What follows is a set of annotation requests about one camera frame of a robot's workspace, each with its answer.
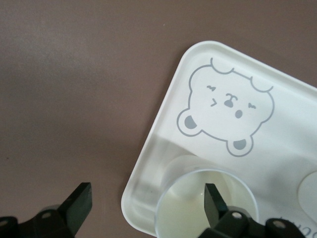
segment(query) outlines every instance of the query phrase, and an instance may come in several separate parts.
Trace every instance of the cup rim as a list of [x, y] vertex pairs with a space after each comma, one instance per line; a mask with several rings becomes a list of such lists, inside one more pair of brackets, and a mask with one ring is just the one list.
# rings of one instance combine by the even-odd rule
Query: cup rim
[[157, 206], [156, 206], [156, 209], [155, 209], [155, 214], [154, 214], [154, 229], [155, 229], [155, 233], [157, 235], [157, 238], [160, 238], [159, 237], [159, 232], [158, 232], [158, 211], [159, 211], [159, 206], [160, 204], [162, 203], [162, 200], [163, 198], [165, 197], [165, 195], [167, 194], [167, 192], [170, 190], [170, 188], [176, 184], [178, 181], [180, 181], [182, 178], [186, 177], [186, 176], [189, 176], [191, 174], [194, 174], [194, 173], [200, 173], [200, 172], [206, 172], [206, 171], [210, 171], [210, 172], [220, 172], [220, 173], [224, 173], [230, 177], [232, 177], [233, 179], [236, 179], [238, 182], [240, 182], [244, 188], [248, 191], [249, 195], [251, 196], [251, 199], [253, 201], [253, 204], [255, 206], [255, 213], [256, 213], [256, 217], [253, 218], [256, 222], [259, 222], [259, 207], [258, 207], [258, 203], [252, 193], [252, 191], [250, 190], [250, 188], [246, 185], [246, 183], [244, 181], [242, 181], [239, 177], [237, 177], [236, 175], [228, 172], [228, 171], [225, 171], [223, 169], [216, 169], [216, 168], [203, 168], [203, 169], [197, 169], [197, 170], [194, 170], [194, 171], [190, 171], [190, 172], [187, 172], [183, 175], [181, 175], [180, 177], [178, 177], [174, 182], [172, 182], [171, 184], [169, 184], [169, 186], [163, 191], [163, 193], [161, 194], [161, 196], [159, 197], [158, 199], [158, 203], [157, 203]]

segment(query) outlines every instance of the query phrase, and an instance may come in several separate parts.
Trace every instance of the bear face illustration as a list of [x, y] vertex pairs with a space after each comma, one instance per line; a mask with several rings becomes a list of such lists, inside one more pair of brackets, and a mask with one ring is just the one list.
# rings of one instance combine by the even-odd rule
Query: bear face illustration
[[253, 78], [234, 69], [220, 72], [211, 63], [197, 68], [189, 81], [188, 108], [177, 118], [186, 136], [201, 132], [226, 142], [236, 157], [247, 155], [253, 147], [252, 136], [273, 114], [274, 100], [269, 91], [254, 87]]

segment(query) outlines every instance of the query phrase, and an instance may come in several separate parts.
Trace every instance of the translucent cup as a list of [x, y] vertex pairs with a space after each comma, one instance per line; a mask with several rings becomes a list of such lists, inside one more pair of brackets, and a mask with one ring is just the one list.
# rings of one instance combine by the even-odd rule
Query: translucent cup
[[242, 208], [255, 220], [255, 198], [236, 176], [197, 156], [181, 156], [167, 167], [155, 214], [158, 238], [196, 238], [210, 227], [204, 210], [205, 183], [214, 183], [227, 206]]

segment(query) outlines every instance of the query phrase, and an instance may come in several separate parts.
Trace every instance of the brown table surface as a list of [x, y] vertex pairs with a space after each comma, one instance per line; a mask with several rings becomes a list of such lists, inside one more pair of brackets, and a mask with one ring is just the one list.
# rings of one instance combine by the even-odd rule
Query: brown table surface
[[317, 1], [1, 1], [0, 216], [26, 221], [90, 181], [78, 238], [151, 237], [121, 196], [180, 58], [205, 40], [317, 86]]

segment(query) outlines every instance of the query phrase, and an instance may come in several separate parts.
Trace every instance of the gray bear ear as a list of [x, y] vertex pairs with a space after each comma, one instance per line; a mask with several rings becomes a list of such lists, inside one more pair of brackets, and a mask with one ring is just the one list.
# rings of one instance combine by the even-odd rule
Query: gray bear ear
[[251, 136], [242, 140], [227, 141], [228, 152], [236, 157], [242, 157], [249, 154], [252, 148], [253, 138]]
[[177, 117], [177, 127], [186, 136], [198, 135], [202, 130], [195, 123], [190, 109], [185, 109]]

